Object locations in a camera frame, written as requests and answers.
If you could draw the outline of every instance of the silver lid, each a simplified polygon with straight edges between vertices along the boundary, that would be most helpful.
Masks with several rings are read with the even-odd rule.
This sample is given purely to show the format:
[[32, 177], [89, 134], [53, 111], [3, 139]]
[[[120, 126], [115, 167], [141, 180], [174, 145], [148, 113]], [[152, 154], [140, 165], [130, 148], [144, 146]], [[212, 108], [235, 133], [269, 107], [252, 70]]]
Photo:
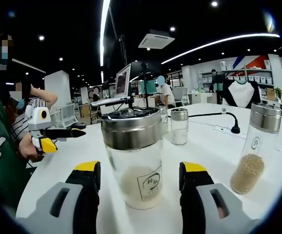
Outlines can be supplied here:
[[162, 138], [162, 122], [157, 108], [114, 111], [102, 117], [104, 143], [116, 150], [141, 149]]
[[281, 127], [282, 110], [261, 103], [251, 105], [250, 125], [268, 133], [277, 133]]
[[185, 108], [177, 108], [171, 110], [171, 119], [176, 121], [182, 121], [188, 119], [188, 111]]
[[156, 106], [160, 110], [160, 114], [166, 115], [168, 113], [166, 106]]

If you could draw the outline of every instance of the glass jar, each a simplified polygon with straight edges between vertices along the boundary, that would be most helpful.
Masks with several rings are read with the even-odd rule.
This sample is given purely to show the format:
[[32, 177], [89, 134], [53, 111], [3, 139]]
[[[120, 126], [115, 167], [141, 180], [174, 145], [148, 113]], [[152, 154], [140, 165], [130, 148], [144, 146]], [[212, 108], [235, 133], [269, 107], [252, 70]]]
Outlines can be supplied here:
[[162, 120], [162, 134], [166, 134], [169, 130], [168, 127], [168, 111], [166, 106], [157, 106], [160, 110], [161, 120]]
[[157, 108], [115, 111], [101, 129], [115, 178], [127, 205], [154, 207], [162, 189], [162, 120]]
[[234, 192], [246, 194], [257, 183], [274, 152], [281, 117], [280, 108], [252, 104], [242, 158], [231, 178], [231, 188]]
[[184, 145], [188, 141], [188, 111], [185, 108], [171, 110], [172, 144]]

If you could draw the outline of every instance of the black ceiling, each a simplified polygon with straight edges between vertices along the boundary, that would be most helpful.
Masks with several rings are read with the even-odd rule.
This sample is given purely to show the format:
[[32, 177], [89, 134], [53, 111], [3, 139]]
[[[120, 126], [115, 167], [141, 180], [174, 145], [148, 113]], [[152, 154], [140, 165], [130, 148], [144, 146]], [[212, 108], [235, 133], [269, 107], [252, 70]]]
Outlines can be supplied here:
[[[114, 25], [118, 35], [126, 38], [128, 63], [134, 60], [162, 62], [197, 46], [248, 33], [267, 32], [261, 5], [255, 1], [218, 0], [213, 8], [208, 0], [111, 0]], [[99, 66], [99, 34], [103, 1], [36, 1], [9, 3], [0, 7], [0, 31], [10, 34], [14, 41], [14, 58], [46, 72], [64, 70], [71, 87], [80, 88], [113, 80], [123, 66], [120, 45], [116, 41], [111, 18], [105, 30], [104, 67]], [[162, 50], [139, 49], [138, 45], [150, 29], [169, 31], [175, 41]], [[181, 63], [192, 65], [203, 61], [240, 55], [273, 53], [282, 47], [275, 38], [239, 39], [213, 45], [175, 59], [162, 66], [164, 72], [181, 69]], [[12, 62], [8, 65], [9, 82], [31, 79], [36, 87], [44, 88], [45, 74]]]

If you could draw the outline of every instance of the striped shirt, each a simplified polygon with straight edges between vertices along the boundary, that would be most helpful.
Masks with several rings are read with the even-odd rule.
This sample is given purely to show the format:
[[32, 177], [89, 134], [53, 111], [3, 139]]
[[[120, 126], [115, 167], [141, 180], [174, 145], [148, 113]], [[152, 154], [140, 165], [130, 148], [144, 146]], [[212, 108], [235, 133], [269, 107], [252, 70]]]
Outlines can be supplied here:
[[[47, 102], [41, 98], [30, 99], [28, 105], [32, 107], [43, 107], [47, 106]], [[16, 116], [14, 124], [12, 124], [12, 138], [13, 140], [20, 141], [29, 132], [28, 130], [28, 118], [25, 116], [25, 112]]]

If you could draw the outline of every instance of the face mask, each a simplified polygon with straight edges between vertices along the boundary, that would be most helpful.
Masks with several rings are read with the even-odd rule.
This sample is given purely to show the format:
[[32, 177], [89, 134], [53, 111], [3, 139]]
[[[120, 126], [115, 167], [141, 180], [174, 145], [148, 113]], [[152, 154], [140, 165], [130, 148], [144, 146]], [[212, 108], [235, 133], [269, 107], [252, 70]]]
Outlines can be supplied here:
[[21, 110], [25, 106], [25, 100], [24, 99], [19, 99], [18, 100], [18, 105], [16, 106], [16, 109]]

